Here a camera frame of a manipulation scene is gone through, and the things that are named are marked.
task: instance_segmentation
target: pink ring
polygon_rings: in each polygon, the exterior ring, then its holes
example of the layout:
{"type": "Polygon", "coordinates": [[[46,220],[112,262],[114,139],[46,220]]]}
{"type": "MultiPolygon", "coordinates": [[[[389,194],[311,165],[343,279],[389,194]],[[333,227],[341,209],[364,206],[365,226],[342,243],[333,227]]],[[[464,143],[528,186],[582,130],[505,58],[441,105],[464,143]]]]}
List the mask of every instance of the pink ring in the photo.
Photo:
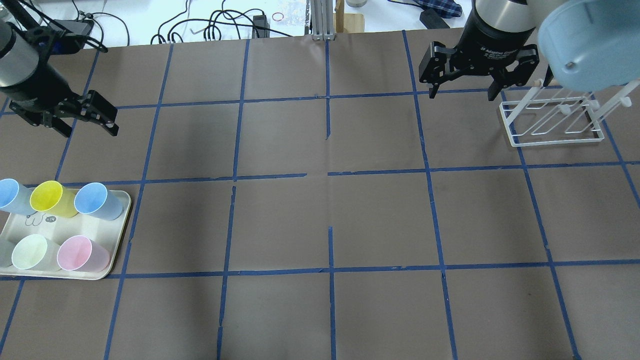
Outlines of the pink ring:
{"type": "Polygon", "coordinates": [[[281,12],[276,12],[276,13],[273,13],[273,15],[271,16],[271,18],[273,19],[273,21],[282,21],[282,20],[284,19],[284,14],[283,14],[283,13],[281,13],[281,12]],[[276,19],[276,17],[275,17],[275,16],[276,16],[276,14],[278,14],[278,13],[279,13],[282,17],[281,17],[281,18],[279,18],[279,19],[276,19]]]}

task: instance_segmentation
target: white cup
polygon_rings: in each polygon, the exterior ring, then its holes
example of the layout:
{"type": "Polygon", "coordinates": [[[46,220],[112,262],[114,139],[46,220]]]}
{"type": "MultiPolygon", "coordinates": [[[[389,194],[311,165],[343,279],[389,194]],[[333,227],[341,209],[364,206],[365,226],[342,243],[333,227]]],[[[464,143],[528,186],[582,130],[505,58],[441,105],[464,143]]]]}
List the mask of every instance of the white cup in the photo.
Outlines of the white cup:
{"type": "Polygon", "coordinates": [[[11,266],[11,253],[14,247],[14,243],[0,241],[0,268],[8,268],[11,266]]]}
{"type": "Polygon", "coordinates": [[[82,235],[70,237],[58,249],[58,266],[68,271],[98,272],[110,260],[109,251],[82,235]]]}
{"type": "Polygon", "coordinates": [[[0,180],[0,210],[20,215],[32,215],[36,211],[29,204],[32,189],[14,179],[0,180]]]}
{"type": "Polygon", "coordinates": [[[13,248],[11,262],[20,270],[60,270],[56,254],[60,245],[40,234],[29,235],[13,248]]]}
{"type": "Polygon", "coordinates": [[[122,201],[100,183],[84,185],[76,194],[74,205],[80,214],[103,220],[117,219],[124,209],[122,201]]]}

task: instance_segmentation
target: yellow cup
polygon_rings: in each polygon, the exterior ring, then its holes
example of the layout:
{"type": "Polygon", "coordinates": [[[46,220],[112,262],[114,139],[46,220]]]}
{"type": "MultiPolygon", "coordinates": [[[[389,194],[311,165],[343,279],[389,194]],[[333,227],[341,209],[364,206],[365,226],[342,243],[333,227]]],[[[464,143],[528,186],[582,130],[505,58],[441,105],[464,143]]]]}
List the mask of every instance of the yellow cup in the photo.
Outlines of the yellow cup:
{"type": "Polygon", "coordinates": [[[45,181],[33,189],[29,203],[36,211],[70,218],[78,214],[74,206],[76,195],[55,180],[45,181]]]}

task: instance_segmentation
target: robotic arm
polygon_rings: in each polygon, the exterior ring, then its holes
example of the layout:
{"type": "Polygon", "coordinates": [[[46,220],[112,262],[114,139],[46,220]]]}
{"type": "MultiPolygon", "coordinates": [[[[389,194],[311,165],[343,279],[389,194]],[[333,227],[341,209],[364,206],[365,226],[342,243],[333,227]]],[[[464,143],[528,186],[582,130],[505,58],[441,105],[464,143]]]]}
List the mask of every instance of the robotic arm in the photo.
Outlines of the robotic arm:
{"type": "Polygon", "coordinates": [[[540,59],[538,46],[525,43],[539,27],[538,45],[549,62],[545,86],[554,77],[578,91],[621,85],[640,77],[638,18],[640,1],[474,0],[458,44],[433,42],[419,79],[434,98],[445,81],[491,76],[492,101],[503,88],[529,80],[540,59]]]}
{"type": "Polygon", "coordinates": [[[0,20],[0,91],[12,100],[9,109],[32,126],[53,128],[67,138],[72,128],[63,118],[93,122],[116,136],[118,110],[95,90],[74,93],[48,64],[59,41],[74,35],[39,26],[16,0],[3,4],[28,28],[22,32],[0,20]]]}

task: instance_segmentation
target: metal bracket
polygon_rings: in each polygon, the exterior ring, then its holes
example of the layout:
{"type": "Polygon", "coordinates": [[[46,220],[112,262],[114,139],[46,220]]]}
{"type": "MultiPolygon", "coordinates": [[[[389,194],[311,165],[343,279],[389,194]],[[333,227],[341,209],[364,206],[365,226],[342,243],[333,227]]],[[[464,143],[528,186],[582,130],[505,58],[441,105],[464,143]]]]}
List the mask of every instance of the metal bracket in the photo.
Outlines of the metal bracket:
{"type": "Polygon", "coordinates": [[[311,2],[311,37],[314,40],[333,40],[333,1],[309,0],[311,2]]]}

